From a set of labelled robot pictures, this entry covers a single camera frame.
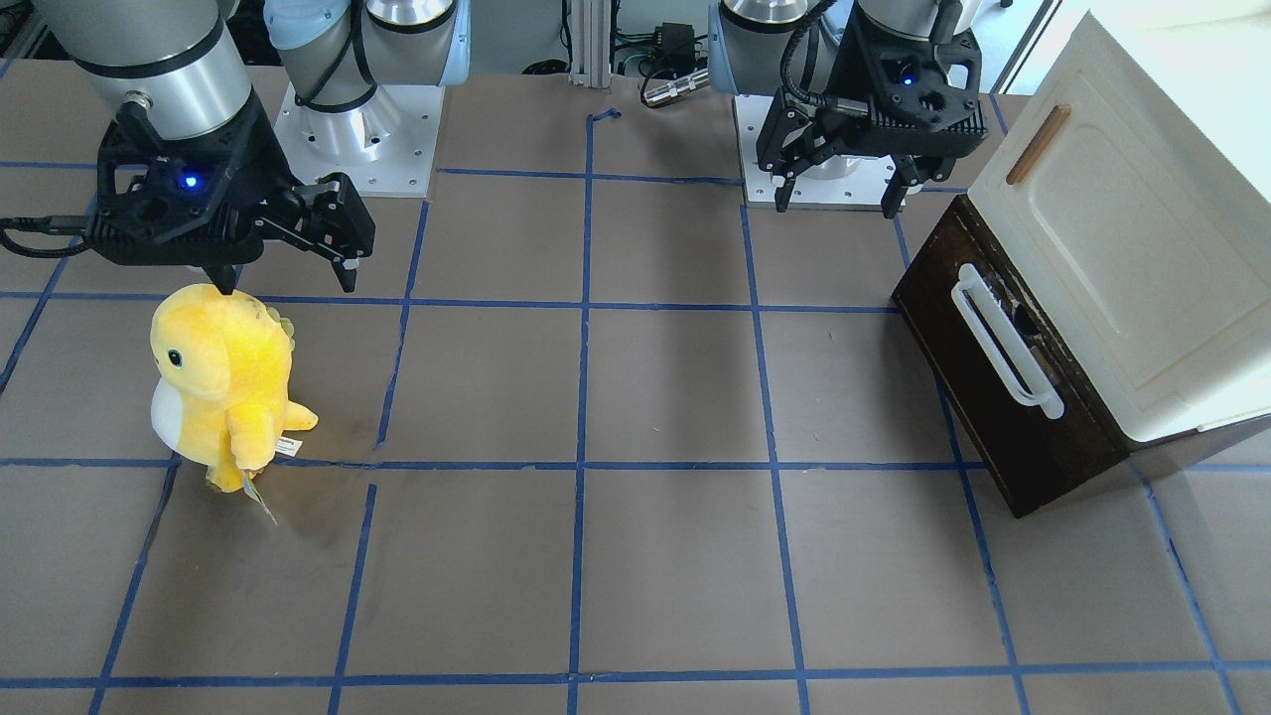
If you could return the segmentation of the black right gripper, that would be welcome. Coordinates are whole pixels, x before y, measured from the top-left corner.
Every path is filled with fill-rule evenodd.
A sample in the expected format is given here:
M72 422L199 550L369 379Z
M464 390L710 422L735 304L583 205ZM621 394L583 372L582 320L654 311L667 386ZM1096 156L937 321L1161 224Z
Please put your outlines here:
M325 259L344 293L372 255L376 225L353 178L299 185L257 91L219 128L167 140L140 103L125 102L98 149L95 210L85 243L117 264L189 264L230 297L263 241Z

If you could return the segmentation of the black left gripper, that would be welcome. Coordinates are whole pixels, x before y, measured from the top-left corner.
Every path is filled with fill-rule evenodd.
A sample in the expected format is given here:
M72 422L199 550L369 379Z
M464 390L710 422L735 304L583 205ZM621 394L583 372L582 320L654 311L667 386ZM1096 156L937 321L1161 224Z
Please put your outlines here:
M891 157L881 215L895 218L909 190L929 180L925 157L967 157L989 128L980 104L982 55L971 11L852 11L825 93L777 97L758 138L758 166L788 210L794 182L841 154ZM836 99L864 105L835 110Z

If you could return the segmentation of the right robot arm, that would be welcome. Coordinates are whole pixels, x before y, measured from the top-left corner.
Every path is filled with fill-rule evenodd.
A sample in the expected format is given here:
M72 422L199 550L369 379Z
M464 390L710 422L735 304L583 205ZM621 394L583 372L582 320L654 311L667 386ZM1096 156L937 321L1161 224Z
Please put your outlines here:
M236 267L285 241L355 290L372 257L369 178L355 166L413 157L419 128L391 88L445 88L472 71L468 1L267 1L263 22L292 88L295 171L231 30L228 1L37 1L52 36L113 117L92 215L8 217L3 231L75 235L67 248L3 237L19 257L92 250L123 265L182 264L219 293Z

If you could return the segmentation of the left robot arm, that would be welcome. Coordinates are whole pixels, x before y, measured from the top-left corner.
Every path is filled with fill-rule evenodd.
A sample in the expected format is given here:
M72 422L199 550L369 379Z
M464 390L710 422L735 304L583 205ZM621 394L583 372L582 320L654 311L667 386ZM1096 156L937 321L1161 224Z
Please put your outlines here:
M976 1L717 1L712 86L766 97L754 140L771 203L785 212L799 177L838 157L885 159L878 210L947 182L989 135L980 103Z

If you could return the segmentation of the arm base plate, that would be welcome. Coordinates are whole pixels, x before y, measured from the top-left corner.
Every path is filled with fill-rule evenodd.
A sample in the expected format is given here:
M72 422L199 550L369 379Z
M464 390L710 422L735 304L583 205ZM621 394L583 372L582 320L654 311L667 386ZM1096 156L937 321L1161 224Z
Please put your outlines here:
M364 198L426 199L446 89L383 85L362 107L323 113L287 86L275 135L302 183L341 171Z
M733 114L737 149L744 168L744 192L750 208L774 210L777 185L758 163L758 140L771 97L736 95ZM894 177L890 157L831 157L794 182L789 210L863 210L880 213L881 199Z

